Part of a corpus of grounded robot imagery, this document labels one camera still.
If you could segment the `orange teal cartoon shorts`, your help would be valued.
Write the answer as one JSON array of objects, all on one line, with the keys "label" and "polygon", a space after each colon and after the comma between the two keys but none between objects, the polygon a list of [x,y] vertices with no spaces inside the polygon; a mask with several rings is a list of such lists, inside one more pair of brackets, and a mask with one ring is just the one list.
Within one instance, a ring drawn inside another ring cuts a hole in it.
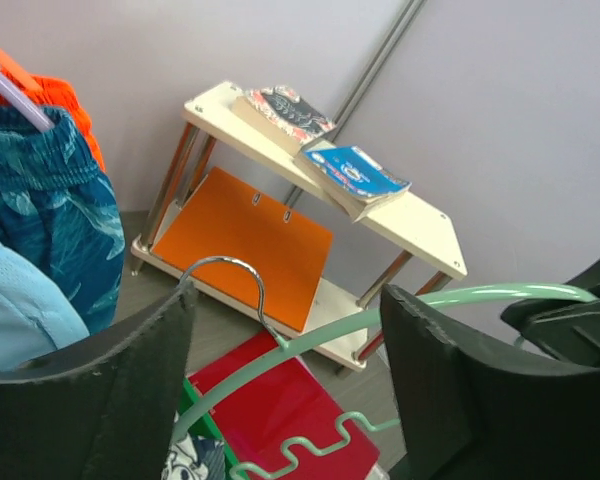
[{"label": "orange teal cartoon shorts", "polygon": [[187,435],[170,446],[162,480],[224,480],[224,442]]}]

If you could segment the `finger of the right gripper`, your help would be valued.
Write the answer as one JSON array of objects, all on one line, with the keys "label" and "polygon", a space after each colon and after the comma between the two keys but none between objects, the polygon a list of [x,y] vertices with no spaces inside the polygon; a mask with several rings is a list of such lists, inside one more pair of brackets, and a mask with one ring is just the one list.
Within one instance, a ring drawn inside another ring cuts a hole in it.
[{"label": "finger of the right gripper", "polygon": [[568,284],[597,299],[590,303],[524,300],[509,305],[500,318],[522,340],[555,359],[600,367],[600,259]]}]

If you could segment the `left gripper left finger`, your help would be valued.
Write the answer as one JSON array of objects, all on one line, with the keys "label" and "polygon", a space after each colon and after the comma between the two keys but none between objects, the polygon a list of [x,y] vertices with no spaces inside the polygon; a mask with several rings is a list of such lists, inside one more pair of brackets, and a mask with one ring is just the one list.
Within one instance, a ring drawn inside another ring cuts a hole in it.
[{"label": "left gripper left finger", "polygon": [[157,479],[191,343],[192,283],[0,372],[0,479]]}]

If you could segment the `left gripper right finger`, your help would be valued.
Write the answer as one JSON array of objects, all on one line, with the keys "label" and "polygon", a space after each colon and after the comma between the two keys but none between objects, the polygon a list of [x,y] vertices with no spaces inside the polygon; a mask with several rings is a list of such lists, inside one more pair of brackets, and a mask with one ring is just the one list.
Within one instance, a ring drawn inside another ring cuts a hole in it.
[{"label": "left gripper right finger", "polygon": [[600,479],[600,368],[543,357],[397,286],[380,318],[406,447],[393,479]]}]

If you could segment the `mint green hanger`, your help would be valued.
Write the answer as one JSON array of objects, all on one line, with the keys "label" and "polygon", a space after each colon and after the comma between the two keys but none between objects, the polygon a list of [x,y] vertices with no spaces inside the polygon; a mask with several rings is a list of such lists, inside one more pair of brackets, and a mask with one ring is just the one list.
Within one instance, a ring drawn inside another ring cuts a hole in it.
[{"label": "mint green hanger", "polygon": [[[258,286],[257,318],[275,340],[277,346],[226,377],[203,395],[188,410],[180,414],[174,424],[170,440],[171,444],[176,444],[186,437],[188,430],[206,415],[212,407],[260,375],[317,346],[380,322],[380,316],[377,313],[365,311],[336,320],[295,339],[286,340],[264,320],[264,282],[256,269],[243,260],[229,256],[203,258],[189,266],[180,275],[177,289],[182,291],[189,285],[191,274],[197,268],[218,262],[239,266],[255,279]],[[509,299],[561,300],[588,303],[596,301],[598,297],[576,286],[546,283],[505,283],[438,291],[423,294],[419,299],[425,304],[440,310],[459,305],[497,302]],[[315,457],[331,455],[350,444],[351,434],[345,425],[349,420],[357,422],[360,427],[369,432],[380,432],[400,424],[400,421],[397,419],[373,424],[360,412],[345,412],[334,420],[334,428],[339,434],[339,440],[332,445],[319,448],[306,437],[293,436],[284,440],[279,447],[280,453],[288,461],[285,467],[275,472],[267,472],[253,462],[241,462],[230,469],[230,477],[232,479],[239,479],[242,472],[248,471],[263,479],[280,479],[295,471],[300,465],[299,459],[291,451],[291,448],[296,445],[303,447],[309,454]]]}]

